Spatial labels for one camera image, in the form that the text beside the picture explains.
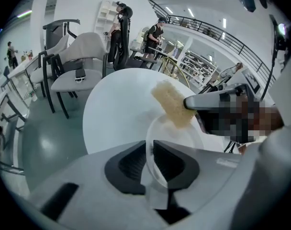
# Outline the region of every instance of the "black t-shirt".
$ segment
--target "black t-shirt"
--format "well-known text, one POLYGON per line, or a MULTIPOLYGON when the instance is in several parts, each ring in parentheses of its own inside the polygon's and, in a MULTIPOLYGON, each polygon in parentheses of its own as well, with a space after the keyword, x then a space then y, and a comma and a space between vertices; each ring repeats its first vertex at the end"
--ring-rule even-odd
POLYGON ((162 35, 164 33, 164 31, 159 28, 157 25, 153 25, 150 30, 148 31, 148 34, 152 34, 154 38, 158 38, 160 35, 162 35))

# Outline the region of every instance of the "green floor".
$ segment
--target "green floor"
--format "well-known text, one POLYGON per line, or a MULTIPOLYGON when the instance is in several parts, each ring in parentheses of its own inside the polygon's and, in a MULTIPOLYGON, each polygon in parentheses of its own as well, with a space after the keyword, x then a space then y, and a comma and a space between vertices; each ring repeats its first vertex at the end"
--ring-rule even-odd
POLYGON ((30 191, 51 174, 87 154, 82 120, 90 91, 78 92, 77 99, 67 93, 61 94, 69 119, 63 114, 56 94, 51 93, 54 114, 40 87, 36 94, 38 100, 31 102, 22 139, 21 162, 30 191))

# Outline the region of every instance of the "black cap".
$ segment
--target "black cap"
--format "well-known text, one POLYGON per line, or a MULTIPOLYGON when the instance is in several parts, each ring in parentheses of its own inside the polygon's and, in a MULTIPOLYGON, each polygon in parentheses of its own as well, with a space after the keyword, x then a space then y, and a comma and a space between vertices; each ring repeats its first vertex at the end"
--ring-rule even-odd
POLYGON ((164 22, 167 23, 167 20, 165 17, 159 17, 158 22, 164 22))
POLYGON ((121 8, 124 8, 124 7, 126 7, 126 4, 125 3, 119 3, 118 6, 121 7, 121 8))

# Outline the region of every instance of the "sponge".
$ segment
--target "sponge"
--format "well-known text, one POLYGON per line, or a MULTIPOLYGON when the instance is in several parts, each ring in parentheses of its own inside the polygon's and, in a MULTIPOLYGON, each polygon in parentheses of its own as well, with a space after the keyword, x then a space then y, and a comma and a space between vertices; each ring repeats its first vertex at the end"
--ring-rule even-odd
POLYGON ((187 127, 191 119, 197 114, 197 111, 188 110, 184 107, 185 97, 169 81, 159 82, 151 93, 161 104, 167 117, 176 128, 187 127))

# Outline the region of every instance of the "white round table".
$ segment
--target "white round table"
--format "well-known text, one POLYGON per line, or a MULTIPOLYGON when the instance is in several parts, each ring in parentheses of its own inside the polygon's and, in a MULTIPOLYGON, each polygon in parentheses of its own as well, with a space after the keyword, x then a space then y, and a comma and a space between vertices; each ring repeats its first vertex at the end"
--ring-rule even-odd
MULTIPOLYGON (((195 93, 179 81, 148 69, 123 69, 102 79, 91 91, 83 115, 83 135, 88 154, 146 139, 152 121, 165 114, 151 90, 170 81, 185 97, 195 93)), ((223 152, 223 138, 203 133, 193 125, 204 149, 223 152)))

